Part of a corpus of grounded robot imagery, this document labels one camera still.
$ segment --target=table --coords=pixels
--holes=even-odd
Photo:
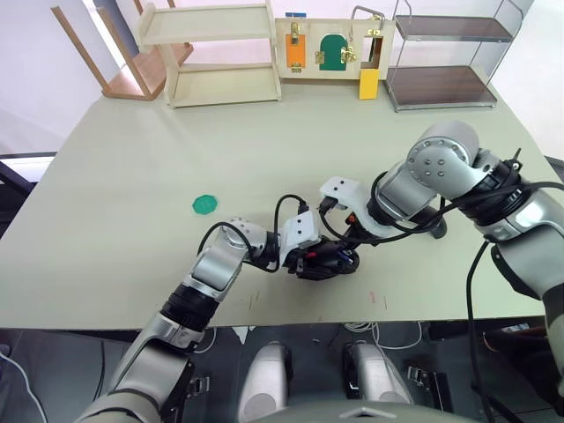
[[[0,325],[141,328],[193,264],[211,224],[242,216],[270,228],[281,195],[316,205],[333,175],[369,186],[440,120],[468,122],[502,158],[522,147],[525,177],[556,180],[502,100],[495,109],[395,113],[383,86],[377,100],[357,93],[355,84],[284,84],[280,102],[176,110],[162,99],[101,98],[0,241]],[[219,200],[207,216],[191,209],[202,194]],[[281,218],[293,213],[285,205]],[[330,221],[344,217],[334,211]],[[244,266],[211,324],[464,319],[465,275],[482,240],[462,213],[447,222],[439,241],[424,234],[360,247],[357,272],[326,281]],[[474,293],[477,318],[543,313],[487,256]]]

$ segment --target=yellow block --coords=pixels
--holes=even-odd
[[[378,70],[361,69],[359,99],[361,100],[375,99],[377,94],[378,94]]]

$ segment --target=black wire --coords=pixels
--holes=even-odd
[[[476,268],[478,267],[480,258],[482,258],[484,251],[486,251],[488,243],[488,241],[484,241],[478,250],[478,254],[474,257],[474,261],[468,271],[468,275],[466,277],[466,307],[468,309],[468,338],[470,341],[470,361],[472,364],[472,372],[474,373],[474,380],[476,382],[476,386],[478,387],[478,393],[482,400],[482,407],[484,408],[487,421],[488,423],[494,423],[494,415],[492,414],[492,409],[490,408],[490,404],[484,390],[484,383],[482,382],[482,375],[478,366],[478,354],[476,352],[476,323],[474,322],[474,310],[472,307],[472,278],[474,276],[474,271],[476,271]]]
[[[285,194],[278,199],[276,203],[276,208],[274,209],[274,250],[276,252],[276,265],[274,269],[265,269],[264,267],[256,265],[255,258],[253,257],[253,247],[251,247],[249,239],[236,226],[227,222],[218,222],[215,225],[212,225],[208,229],[208,231],[205,233],[204,237],[200,241],[200,245],[197,248],[197,253],[200,254],[202,252],[202,250],[204,249],[204,245],[207,242],[210,235],[212,234],[212,232],[216,230],[218,227],[224,226],[234,230],[235,233],[238,234],[241,240],[245,243],[245,247],[247,247],[247,251],[249,252],[249,261],[251,265],[258,267],[259,269],[262,269],[263,271],[267,271],[269,273],[274,273],[275,271],[278,271],[278,269],[280,268],[280,254],[279,254],[280,245],[278,242],[278,215],[280,213],[280,206],[287,198],[293,198],[295,200],[298,200],[300,202],[300,205],[307,204],[303,198],[296,196],[295,194]]]
[[[496,189],[494,191],[483,192],[483,193],[480,193],[480,194],[473,194],[471,196],[458,198],[447,206],[443,206],[445,204],[445,199],[441,198],[441,208],[440,208],[440,210],[438,210],[427,221],[419,224],[418,226],[414,227],[413,229],[410,228],[410,231],[422,230],[422,229],[426,228],[428,225],[434,224],[434,222],[440,216],[444,215],[445,213],[448,213],[452,210],[457,209],[460,206],[464,206],[464,205],[469,204],[469,203],[475,203],[477,201],[485,200],[485,199],[488,199],[488,198],[498,197],[498,196],[502,196],[502,195],[506,195],[506,194],[511,194],[511,193],[515,192],[517,189],[521,190],[522,192],[528,192],[528,191],[534,191],[534,190],[541,189],[541,188],[554,188],[554,189],[564,190],[564,184],[558,183],[558,182],[532,182],[532,183],[527,183],[527,184],[513,185],[513,186],[510,186],[510,187]],[[321,221],[322,221],[323,225],[327,228],[327,230],[331,234],[333,234],[334,236],[339,238],[340,240],[347,241],[347,242],[354,242],[354,243],[359,243],[359,244],[379,244],[379,243],[401,240],[401,239],[404,239],[405,237],[407,237],[408,235],[412,234],[412,233],[406,232],[404,234],[392,236],[390,238],[374,237],[374,238],[366,238],[364,240],[361,240],[361,239],[358,239],[358,238],[350,238],[350,237],[343,236],[343,235],[339,234],[337,231],[335,231],[329,225],[329,223],[327,222],[327,219],[325,218],[324,213],[320,212],[319,214],[320,214]]]
[[[247,247],[247,251],[249,252],[249,260],[251,262],[253,262],[253,260],[254,260],[254,258],[253,258],[253,248],[250,246],[249,240],[247,239],[247,237],[245,235],[243,235],[243,232],[241,232],[237,227],[235,227],[231,223],[227,223],[227,222],[218,222],[218,223],[212,225],[210,227],[210,229],[208,229],[208,232],[205,233],[204,238],[202,238],[202,240],[200,241],[200,245],[197,248],[197,253],[200,254],[202,252],[202,250],[204,249],[205,242],[208,241],[208,238],[210,237],[212,232],[215,231],[218,227],[221,227],[221,226],[228,227],[229,229],[233,230],[236,234],[239,235],[241,240],[245,243],[245,247]]]
[[[300,196],[296,196],[294,194],[285,194],[281,198],[278,199],[276,202],[276,207],[274,208],[274,251],[276,254],[276,264],[274,265],[274,269],[263,269],[269,273],[274,273],[280,269],[280,243],[278,242],[278,215],[280,214],[280,206],[284,203],[284,200],[288,198],[293,198],[294,200],[298,200],[300,205],[307,204],[306,201],[301,198]]]
[[[535,191],[535,190],[541,189],[541,188],[554,188],[554,189],[564,190],[564,184],[558,183],[558,182],[532,182],[532,183],[527,183],[526,185],[525,184],[513,185],[513,186],[510,186],[510,187],[499,188],[499,189],[496,189],[494,191],[483,192],[483,193],[480,193],[480,194],[473,194],[473,195],[467,196],[467,197],[461,197],[461,198],[454,200],[449,205],[441,207],[441,209],[438,210],[437,213],[435,213],[433,216],[431,216],[426,222],[423,222],[419,226],[416,226],[415,229],[422,227],[422,226],[426,226],[430,222],[433,222],[438,217],[444,215],[445,213],[448,213],[451,210],[455,210],[458,207],[467,205],[469,203],[475,203],[477,201],[486,200],[488,198],[502,196],[502,195],[506,195],[506,194],[511,194],[511,193],[515,192],[517,189],[521,190],[522,192],[529,192],[529,191]]]
[[[102,355],[102,365],[100,369],[100,379],[98,380],[98,386],[94,391],[94,398],[93,401],[98,398],[102,393],[102,388],[104,386],[104,377],[106,376],[106,348],[104,346],[104,341],[100,341],[100,349]]]
[[[371,201],[376,204],[376,196],[375,196],[375,192],[376,192],[376,188],[378,185],[378,182],[386,175],[386,172],[382,172],[381,174],[379,174],[376,179],[374,179],[374,181],[372,182],[372,188],[370,189],[370,199]],[[441,207],[444,207],[444,198],[441,197]],[[431,229],[433,229],[434,226],[436,226],[439,223],[439,220],[441,219],[441,216],[434,216],[428,223],[426,223],[425,225],[418,225],[416,227],[406,227],[403,225],[399,225],[394,219],[390,219],[390,226],[395,227],[396,229],[405,232],[406,234],[424,234],[426,232],[429,232]]]
[[[385,242],[393,242],[393,241],[397,241],[397,240],[403,240],[404,238],[407,238],[408,236],[411,235],[411,234],[400,234],[400,235],[396,235],[396,236],[390,236],[390,238],[377,238],[377,237],[364,238],[364,239],[351,238],[350,236],[343,236],[339,232],[337,232],[335,229],[333,229],[329,225],[329,222],[327,221],[327,219],[325,218],[325,213],[319,211],[319,218],[321,219],[323,225],[327,228],[327,230],[333,236],[336,236],[337,238],[339,238],[339,240],[352,242],[352,243],[355,243],[355,244],[383,244]]]

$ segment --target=orange panel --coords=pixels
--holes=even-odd
[[[286,66],[291,68],[294,63],[306,67],[306,36],[299,35],[298,44],[292,44],[292,35],[286,34]]]

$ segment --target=green panel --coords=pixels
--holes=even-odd
[[[346,63],[341,63],[341,48],[346,48],[347,42],[343,35],[330,33],[321,40],[319,50],[325,54],[325,63],[319,65],[320,71],[345,71]]]

